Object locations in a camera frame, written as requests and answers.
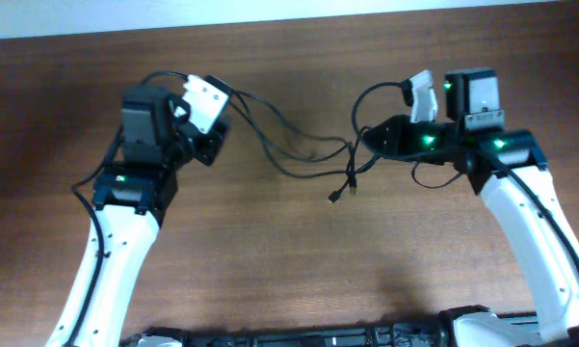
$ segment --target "wooden table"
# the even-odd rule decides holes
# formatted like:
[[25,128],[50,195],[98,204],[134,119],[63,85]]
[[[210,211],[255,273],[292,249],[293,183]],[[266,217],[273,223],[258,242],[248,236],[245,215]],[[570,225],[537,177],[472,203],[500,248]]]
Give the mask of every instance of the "wooden table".
[[[577,3],[0,40],[0,346],[42,345],[54,329],[89,227],[68,186],[102,158],[121,93],[149,72],[214,74],[271,100],[304,129],[353,138],[351,107],[368,86],[424,68],[440,85],[446,70],[462,67],[496,69],[508,127],[540,141],[579,239]],[[159,82],[179,92],[178,81]],[[282,140],[274,117],[254,111]],[[377,92],[360,121],[408,112],[397,91]],[[229,115],[215,165],[179,173],[123,336],[150,325],[234,332],[392,321],[472,304],[533,308],[503,232],[465,178],[426,190],[411,182],[409,165],[381,161],[359,178],[356,196],[330,205],[343,177],[281,175]],[[315,172],[346,159],[283,163]],[[452,173],[419,174],[435,183]]]

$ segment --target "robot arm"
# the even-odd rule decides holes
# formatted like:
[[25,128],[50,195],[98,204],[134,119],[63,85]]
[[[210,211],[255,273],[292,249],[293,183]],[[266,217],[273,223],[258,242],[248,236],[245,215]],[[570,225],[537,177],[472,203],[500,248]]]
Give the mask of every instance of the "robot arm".
[[[400,87],[406,102],[412,85],[407,81],[387,84]],[[452,162],[467,174],[475,194],[482,197],[510,241],[540,324],[540,335],[534,336],[497,319],[484,307],[453,308],[441,314],[450,343],[516,346],[578,337],[579,243],[559,205],[540,147],[526,130],[505,131],[493,70],[448,72],[444,88],[447,117],[454,122],[394,116],[364,133],[364,145],[382,158],[435,165]],[[360,96],[356,107],[372,90]],[[430,97],[422,95],[424,104]]]
[[228,129],[220,118],[231,93],[225,83],[190,75],[185,88],[180,97],[143,83],[124,94],[124,161],[106,164],[94,183],[88,246],[47,346],[118,346],[135,281],[177,192],[177,170],[192,159],[211,165]]

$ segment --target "cable connector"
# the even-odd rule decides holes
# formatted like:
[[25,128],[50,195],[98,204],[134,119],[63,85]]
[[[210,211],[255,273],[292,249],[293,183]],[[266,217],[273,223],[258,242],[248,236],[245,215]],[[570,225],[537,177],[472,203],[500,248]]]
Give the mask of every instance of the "cable connector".
[[340,199],[340,196],[343,194],[342,191],[334,191],[332,194],[329,195],[328,197],[328,202],[329,203],[335,203]]
[[357,192],[357,178],[355,178],[355,174],[351,174],[349,176],[349,193],[351,195],[355,195]]

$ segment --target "wood grain surface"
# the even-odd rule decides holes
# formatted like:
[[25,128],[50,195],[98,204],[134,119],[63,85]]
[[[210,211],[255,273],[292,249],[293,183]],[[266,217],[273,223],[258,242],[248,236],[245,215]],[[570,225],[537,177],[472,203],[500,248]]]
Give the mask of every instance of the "wood grain surface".
[[[54,329],[89,227],[68,185],[102,158],[121,93],[149,72],[214,74],[304,129],[353,138],[351,107],[370,85],[424,68],[440,85],[446,70],[463,67],[496,69],[507,126],[540,141],[579,239],[579,3],[0,40],[0,346],[42,345]],[[158,81],[179,91],[178,81]],[[284,141],[270,113],[254,112]],[[376,92],[360,122],[408,112],[398,91]],[[381,161],[359,178],[356,196],[330,205],[343,177],[281,175],[229,115],[215,165],[179,173],[123,336],[150,325],[235,332],[393,321],[472,304],[533,308],[503,232],[465,178],[426,190],[411,182],[409,165]],[[346,159],[284,164],[311,173]],[[451,174],[419,172],[428,183]]]

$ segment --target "black cable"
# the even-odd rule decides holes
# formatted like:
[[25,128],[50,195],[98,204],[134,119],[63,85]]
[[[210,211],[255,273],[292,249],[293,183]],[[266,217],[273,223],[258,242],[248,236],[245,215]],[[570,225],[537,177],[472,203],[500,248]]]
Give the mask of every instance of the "black cable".
[[79,311],[79,316],[77,317],[75,326],[73,327],[73,330],[70,333],[68,341],[65,343],[66,347],[74,346],[75,339],[77,338],[79,330],[81,329],[81,326],[84,323],[84,320],[86,319],[86,313],[88,312],[90,301],[92,300],[92,294],[94,292],[94,289],[96,288],[96,283],[98,282],[100,270],[103,265],[103,258],[105,256],[105,242],[103,239],[103,231],[100,227],[100,223],[98,222],[98,218],[96,217],[96,214],[92,209],[92,206],[86,200],[86,198],[84,198],[84,196],[82,196],[81,193],[79,193],[78,188],[93,180],[100,173],[103,167],[110,164],[114,160],[114,158],[116,157],[116,153],[118,152],[121,135],[122,135],[122,126],[120,126],[120,128],[118,129],[118,132],[114,137],[114,140],[110,144],[109,149],[105,154],[105,158],[103,158],[103,161],[98,165],[96,170],[94,170],[88,177],[70,186],[70,191],[84,205],[84,208],[86,208],[86,212],[88,212],[90,218],[92,219],[92,224],[94,225],[94,229],[96,229],[96,240],[98,241],[98,251],[96,253],[96,265],[94,266],[94,272],[92,273],[90,285],[88,287],[84,303],[81,307],[81,310]]
[[294,124],[292,124],[289,120],[287,120],[286,117],[284,117],[282,115],[282,113],[276,108],[276,106],[274,106],[271,102],[263,99],[262,97],[255,95],[255,94],[251,94],[251,93],[246,93],[246,92],[241,92],[241,91],[234,91],[236,95],[239,96],[246,96],[248,98],[251,98],[257,102],[262,103],[263,105],[267,106],[280,120],[280,122],[289,130],[295,132],[298,135],[304,136],[307,139],[310,140],[315,140],[315,141],[337,141],[342,143],[343,145],[347,146],[348,145],[348,141],[338,137],[338,136],[318,136],[318,135],[312,135],[309,134],[301,129],[299,129],[297,126],[295,126]]
[[561,243],[566,248],[566,251],[569,254],[569,257],[571,258],[571,261],[574,264],[574,267],[576,268],[576,272],[578,273],[579,277],[578,254],[576,253],[573,246],[569,242],[569,239],[567,239],[566,235],[563,233],[561,227],[559,227],[559,224],[557,224],[557,221],[555,221],[550,210],[547,209],[546,206],[544,206],[541,203],[540,198],[535,193],[533,193],[531,188],[529,188],[529,186],[512,169],[510,169],[507,165],[502,163],[494,155],[476,148],[463,148],[463,150],[486,159],[495,169],[511,177],[516,182],[516,184],[518,184],[518,186],[522,188],[527,197],[529,197],[529,200],[538,208],[538,210],[541,213],[541,216],[543,216],[546,219],[546,221],[548,222],[550,227],[552,227],[553,231],[555,232]]
[[158,77],[158,76],[173,76],[173,77],[179,77],[181,79],[183,79],[185,82],[188,81],[189,76],[187,74],[181,73],[181,72],[175,72],[175,71],[155,71],[150,73],[148,76],[146,76],[142,82],[140,84],[146,84],[147,82],[149,82],[152,78]]
[[462,175],[464,173],[456,173],[456,175],[452,178],[450,178],[450,180],[448,180],[447,182],[443,183],[443,184],[439,184],[436,186],[429,186],[426,184],[423,184],[422,182],[420,182],[419,180],[417,180],[417,178],[415,177],[415,172],[417,171],[417,167],[420,166],[420,164],[422,164],[421,162],[416,162],[415,166],[413,166],[413,169],[411,169],[411,178],[413,178],[413,181],[415,183],[417,183],[419,186],[422,186],[424,188],[428,188],[428,189],[439,189],[439,188],[443,188],[446,187],[452,183],[454,183],[455,180],[459,179],[462,177]]
[[[248,114],[250,114],[250,109],[248,108],[248,106],[246,106],[246,102],[244,102],[244,99],[242,99],[239,95],[236,95],[238,97],[238,99],[241,100],[241,102],[243,103],[243,105],[245,106],[245,110]],[[341,148],[339,148],[337,151],[335,151],[332,154],[329,154],[325,157],[322,158],[317,158],[317,159],[313,159],[312,157],[310,158],[302,158],[302,157],[298,157],[295,156],[289,152],[287,152],[286,150],[282,149],[281,147],[279,147],[275,142],[273,142],[272,140],[270,140],[264,133],[263,131],[259,128],[259,126],[256,124],[256,122],[252,119],[252,117],[247,116],[242,110],[239,109],[238,106],[236,106],[233,102],[229,102],[229,106],[231,106],[236,112],[238,112],[238,114],[244,119],[246,120],[250,127],[252,127],[252,129],[257,133],[257,135],[259,135],[259,139],[266,143],[267,145],[269,145],[273,150],[277,151],[278,153],[286,156],[289,159],[293,159],[296,161],[301,161],[304,163],[321,163],[324,162],[326,160],[329,160],[333,157],[335,157],[336,155],[342,153],[343,150],[345,150],[347,148],[346,145],[343,145]]]
[[[265,134],[263,134],[263,132],[261,132],[261,130],[259,130],[258,126],[256,125],[256,123],[254,122],[254,120],[252,120],[251,117],[249,117],[247,114],[245,114],[242,110],[240,110],[239,107],[237,107],[234,103],[230,102],[229,105],[236,110],[236,112],[238,112],[238,114],[245,119],[250,126],[255,130],[255,132],[257,132],[257,134],[259,135],[259,138],[261,140],[261,144],[263,145],[263,150],[264,153],[266,154],[266,157],[268,158],[268,160],[272,163],[272,165],[274,165],[275,168],[277,168],[281,173],[293,177],[293,178],[315,178],[315,177],[321,177],[321,176],[325,176],[325,175],[331,175],[331,174],[346,174],[346,171],[343,170],[336,170],[336,171],[329,171],[329,172],[323,172],[323,173],[311,173],[311,174],[298,174],[298,173],[291,173],[288,172],[287,170],[285,170],[278,162],[277,160],[274,158],[274,156],[272,155],[272,153],[269,150],[269,147],[272,147],[272,145],[270,143],[272,143],[272,141],[270,141]],[[305,161],[305,162],[319,162],[319,159],[307,159],[307,158],[299,158],[296,159],[299,161]]]
[[[341,188],[338,189],[337,191],[334,191],[329,196],[330,202],[337,201],[340,198],[340,196],[342,195],[343,191],[348,186],[351,188],[352,194],[354,194],[356,187],[357,187],[356,175],[365,173],[368,170],[370,170],[375,165],[377,160],[379,159],[376,155],[374,155],[368,162],[366,162],[359,169],[356,170],[355,169],[355,154],[356,154],[357,147],[359,146],[359,142],[360,142],[359,139],[356,139],[355,145],[353,145],[350,142],[347,142],[346,140],[339,138],[339,137],[323,137],[323,136],[316,136],[316,135],[308,134],[308,133],[300,130],[297,126],[293,125],[289,120],[286,119],[286,117],[284,117],[280,113],[280,111],[274,105],[272,105],[270,102],[268,102],[266,100],[263,100],[261,97],[259,97],[257,95],[250,94],[250,93],[244,93],[244,92],[239,92],[239,91],[234,92],[234,95],[238,98],[238,100],[242,104],[244,111],[241,110],[237,105],[235,105],[232,102],[229,102],[229,105],[236,112],[238,112],[238,114],[257,133],[257,135],[259,136],[259,140],[263,146],[263,150],[264,150],[264,153],[266,155],[266,158],[282,174],[285,174],[285,175],[292,177],[292,178],[300,178],[300,179],[315,178],[315,177],[321,177],[321,176],[333,175],[333,174],[344,174],[347,176],[347,179],[345,180],[345,183],[341,186]],[[343,142],[343,146],[340,149],[338,149],[337,151],[335,151],[334,153],[327,155],[323,158],[318,158],[318,159],[313,159],[312,157],[308,157],[308,158],[297,157],[291,153],[288,153],[285,150],[283,150],[282,148],[280,148],[276,143],[271,141],[263,133],[263,131],[258,127],[258,125],[256,124],[256,122],[254,121],[254,119],[252,118],[252,116],[250,114],[250,108],[249,108],[248,103],[245,101],[245,99],[242,96],[249,97],[253,100],[259,101],[259,102],[263,103],[264,105],[266,105],[281,120],[282,125],[284,125],[286,128],[289,128],[291,131],[295,132],[298,135],[305,136],[308,139],[317,140],[317,141],[339,141],[339,142]],[[368,128],[369,127],[365,126],[365,127],[363,127],[362,130],[366,130]],[[330,158],[340,154],[344,149],[347,149],[349,151],[350,158],[349,158],[349,162],[347,163],[347,168],[345,169],[345,171],[336,170],[336,171],[329,171],[329,172],[322,172],[322,173],[299,174],[299,173],[291,173],[291,172],[287,171],[285,168],[283,168],[277,162],[277,160],[274,158],[274,156],[270,152],[270,149],[277,151],[278,153],[286,156],[289,159],[293,159],[293,160],[297,160],[297,161],[301,161],[301,162],[306,162],[306,163],[318,163],[318,162],[323,162],[323,161],[329,160]]]

